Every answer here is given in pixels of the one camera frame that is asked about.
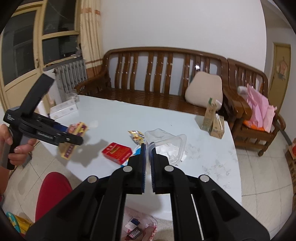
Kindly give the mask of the person's left hand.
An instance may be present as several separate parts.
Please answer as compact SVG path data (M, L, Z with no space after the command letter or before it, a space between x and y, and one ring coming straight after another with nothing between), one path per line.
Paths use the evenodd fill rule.
M14 148L12 153L9 153L11 146L13 145L13 137L7 125L1 125L1 164L7 164L10 162L14 166L22 165L29 153L34 150L34 146L37 142L34 138L27 138L26 143Z

